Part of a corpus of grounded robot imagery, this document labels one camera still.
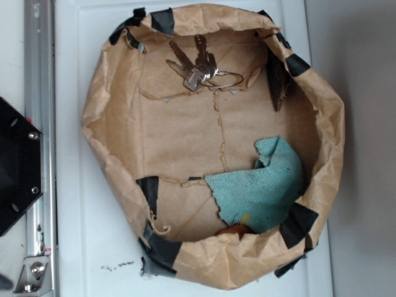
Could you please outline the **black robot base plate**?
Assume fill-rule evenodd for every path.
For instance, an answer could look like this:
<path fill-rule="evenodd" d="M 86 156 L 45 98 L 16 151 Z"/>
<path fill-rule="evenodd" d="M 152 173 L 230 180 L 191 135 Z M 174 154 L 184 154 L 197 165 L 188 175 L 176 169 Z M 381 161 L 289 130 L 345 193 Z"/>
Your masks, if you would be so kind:
<path fill-rule="evenodd" d="M 1 99 L 1 236 L 42 195 L 42 133 Z"/>

